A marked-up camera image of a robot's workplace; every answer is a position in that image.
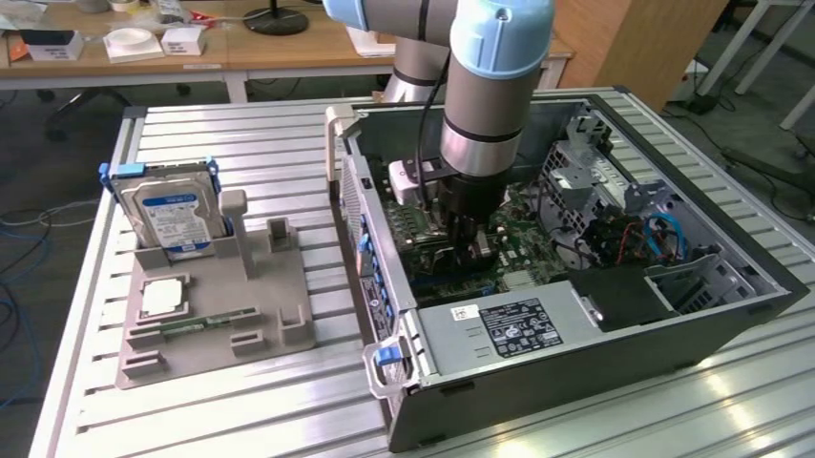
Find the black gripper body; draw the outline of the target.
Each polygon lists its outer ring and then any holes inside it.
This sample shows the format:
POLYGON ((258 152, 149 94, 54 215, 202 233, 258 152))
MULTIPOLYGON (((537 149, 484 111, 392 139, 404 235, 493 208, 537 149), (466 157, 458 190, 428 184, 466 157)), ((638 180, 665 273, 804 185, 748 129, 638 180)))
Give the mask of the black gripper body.
POLYGON ((490 266, 497 257, 490 217, 501 205, 505 174, 442 180, 442 220, 457 266, 490 266))

